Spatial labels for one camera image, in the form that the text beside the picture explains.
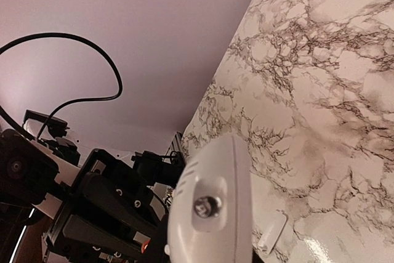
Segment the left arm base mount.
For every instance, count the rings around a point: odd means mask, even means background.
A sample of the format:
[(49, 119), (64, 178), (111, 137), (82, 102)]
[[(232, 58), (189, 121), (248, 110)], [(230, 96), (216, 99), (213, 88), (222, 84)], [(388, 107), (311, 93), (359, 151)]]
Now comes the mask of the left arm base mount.
[(177, 151), (172, 151), (170, 155), (157, 155), (144, 151), (135, 153), (131, 160), (134, 162), (133, 169), (149, 186), (159, 183), (176, 188), (186, 166), (183, 155)]

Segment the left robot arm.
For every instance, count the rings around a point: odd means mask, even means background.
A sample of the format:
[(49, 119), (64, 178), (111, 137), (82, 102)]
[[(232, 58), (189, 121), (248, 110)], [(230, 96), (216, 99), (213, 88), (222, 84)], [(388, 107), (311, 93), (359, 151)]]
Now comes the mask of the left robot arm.
[(96, 147), (57, 118), (38, 139), (45, 118), (27, 111), (1, 132), (1, 195), (35, 209), (22, 224), (50, 218), (47, 248), (69, 262), (166, 262), (169, 211), (153, 191), (175, 183), (166, 157)]

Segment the white remote control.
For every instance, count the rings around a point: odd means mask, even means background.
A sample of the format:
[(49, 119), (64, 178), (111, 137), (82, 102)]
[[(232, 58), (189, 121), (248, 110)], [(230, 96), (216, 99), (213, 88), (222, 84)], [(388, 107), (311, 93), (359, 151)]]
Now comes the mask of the white remote control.
[(187, 160), (169, 211), (171, 262), (252, 261), (251, 157), (228, 133)]

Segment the white battery cover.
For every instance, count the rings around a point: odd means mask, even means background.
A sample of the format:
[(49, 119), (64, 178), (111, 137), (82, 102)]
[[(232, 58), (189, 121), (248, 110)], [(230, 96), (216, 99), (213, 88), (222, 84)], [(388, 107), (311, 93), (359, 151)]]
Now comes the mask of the white battery cover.
[(262, 236), (257, 244), (258, 248), (266, 255), (270, 254), (278, 241), (288, 216), (282, 210), (276, 210), (269, 217)]

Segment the orange battery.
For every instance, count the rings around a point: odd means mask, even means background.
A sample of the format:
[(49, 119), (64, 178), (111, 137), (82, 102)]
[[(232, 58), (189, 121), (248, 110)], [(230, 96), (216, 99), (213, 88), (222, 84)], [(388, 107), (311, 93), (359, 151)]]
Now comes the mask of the orange battery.
[(141, 253), (144, 253), (145, 252), (145, 250), (147, 249), (147, 247), (148, 247), (148, 245), (149, 245), (149, 240), (148, 241), (146, 241), (146, 242), (144, 242), (143, 244), (142, 244), (142, 246), (141, 246)]

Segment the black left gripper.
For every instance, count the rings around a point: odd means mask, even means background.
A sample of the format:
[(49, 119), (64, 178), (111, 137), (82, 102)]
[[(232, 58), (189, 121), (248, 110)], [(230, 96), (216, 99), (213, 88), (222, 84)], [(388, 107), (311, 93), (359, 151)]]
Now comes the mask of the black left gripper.
[(153, 238), (167, 213), (137, 171), (95, 149), (68, 189), (45, 242), (69, 262), (98, 262), (104, 254), (135, 262), (142, 256), (135, 236)]

